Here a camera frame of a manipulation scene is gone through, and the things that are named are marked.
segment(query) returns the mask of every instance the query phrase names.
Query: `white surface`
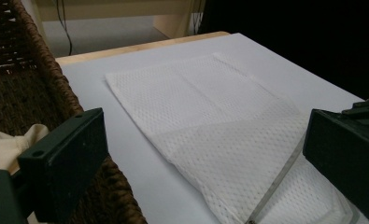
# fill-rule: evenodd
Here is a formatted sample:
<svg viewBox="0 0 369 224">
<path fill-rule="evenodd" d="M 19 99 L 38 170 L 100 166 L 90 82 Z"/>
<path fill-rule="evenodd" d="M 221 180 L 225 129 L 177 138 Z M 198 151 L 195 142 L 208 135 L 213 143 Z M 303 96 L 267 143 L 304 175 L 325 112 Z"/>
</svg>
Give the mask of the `white surface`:
<svg viewBox="0 0 369 224">
<path fill-rule="evenodd" d="M 128 178 L 150 224 L 218 223 L 198 192 L 136 128 L 106 84 L 105 74 L 222 52 L 304 113 L 340 112 L 360 98 L 314 76 L 240 34 L 143 50 L 63 66 L 85 110 L 103 107 L 109 152 Z"/>
<path fill-rule="evenodd" d="M 248 220 L 308 123 L 243 67 L 214 53 L 106 75 L 137 127 L 228 224 Z"/>
</svg>

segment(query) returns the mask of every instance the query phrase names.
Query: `beige fabric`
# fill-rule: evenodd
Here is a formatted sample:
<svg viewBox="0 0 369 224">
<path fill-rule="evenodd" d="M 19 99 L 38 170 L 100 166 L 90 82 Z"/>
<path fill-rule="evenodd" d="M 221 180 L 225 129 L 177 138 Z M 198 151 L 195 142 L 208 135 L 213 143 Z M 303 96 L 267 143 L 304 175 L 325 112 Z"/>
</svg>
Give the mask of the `beige fabric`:
<svg viewBox="0 0 369 224">
<path fill-rule="evenodd" d="M 11 174 L 17 172 L 19 165 L 16 158 L 48 132 L 48 128 L 42 124 L 34 124 L 23 136 L 0 132 L 0 169 L 8 170 Z"/>
</svg>

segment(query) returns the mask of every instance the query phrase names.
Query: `cloth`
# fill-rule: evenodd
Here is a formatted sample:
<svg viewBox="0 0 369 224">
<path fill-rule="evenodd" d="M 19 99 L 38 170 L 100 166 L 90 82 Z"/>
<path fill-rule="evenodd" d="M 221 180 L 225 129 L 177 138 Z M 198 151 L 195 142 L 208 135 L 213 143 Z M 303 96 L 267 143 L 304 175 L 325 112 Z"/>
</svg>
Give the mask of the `cloth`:
<svg viewBox="0 0 369 224">
<path fill-rule="evenodd" d="M 16 158 L 48 132 L 48 128 L 42 124 L 34 124 L 23 136 L 0 132 L 0 169 L 8 170 L 12 175 L 17 172 L 19 164 Z"/>
<path fill-rule="evenodd" d="M 275 184 L 309 117 L 236 62 L 215 53 L 111 73 L 106 80 L 142 133 L 202 192 L 219 221 L 243 224 Z M 301 156 L 293 162 L 256 221 L 356 223 L 333 185 Z"/>
</svg>

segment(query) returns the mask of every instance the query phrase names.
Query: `clamp jaw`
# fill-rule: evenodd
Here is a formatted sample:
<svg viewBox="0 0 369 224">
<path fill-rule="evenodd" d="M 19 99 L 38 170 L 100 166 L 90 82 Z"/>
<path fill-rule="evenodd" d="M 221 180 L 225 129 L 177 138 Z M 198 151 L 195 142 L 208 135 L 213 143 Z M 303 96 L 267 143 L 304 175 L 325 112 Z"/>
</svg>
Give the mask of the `clamp jaw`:
<svg viewBox="0 0 369 224">
<path fill-rule="evenodd" d="M 20 170 L 0 170 L 0 223 L 64 222 L 108 155 L 101 108 L 68 119 L 18 157 Z"/>
<path fill-rule="evenodd" d="M 313 109 L 303 153 L 369 219 L 369 100 L 341 113 Z"/>
</svg>

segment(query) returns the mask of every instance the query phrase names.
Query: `wooden table edge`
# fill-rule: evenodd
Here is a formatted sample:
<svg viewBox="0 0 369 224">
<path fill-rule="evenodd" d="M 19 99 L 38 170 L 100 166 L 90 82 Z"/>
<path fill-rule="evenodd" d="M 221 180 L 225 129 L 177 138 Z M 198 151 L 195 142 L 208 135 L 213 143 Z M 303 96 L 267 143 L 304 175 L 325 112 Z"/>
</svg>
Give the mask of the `wooden table edge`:
<svg viewBox="0 0 369 224">
<path fill-rule="evenodd" d="M 191 41 L 201 40 L 201 39 L 208 39 L 208 38 L 213 38 L 213 37 L 223 36 L 223 35 L 229 35 L 229 33 L 220 31 L 220 32 L 214 32 L 214 33 L 203 34 L 203 35 L 191 35 L 191 36 L 185 36 L 181 38 L 151 42 L 147 44 L 133 45 L 133 46 L 117 48 L 117 49 L 100 50 L 100 51 L 95 51 L 91 53 L 83 53 L 83 54 L 78 54 L 78 55 L 73 55 L 73 56 L 56 58 L 56 62 L 60 66 L 62 66 L 62 65 L 71 64 L 71 63 L 80 63 L 80 62 L 86 62 L 88 60 L 99 59 L 99 58 L 109 57 L 113 55 L 119 55 L 123 53 L 135 52 L 135 51 L 139 51 L 143 49 L 155 49 L 159 47 L 186 43 L 186 42 L 191 42 Z"/>
</svg>

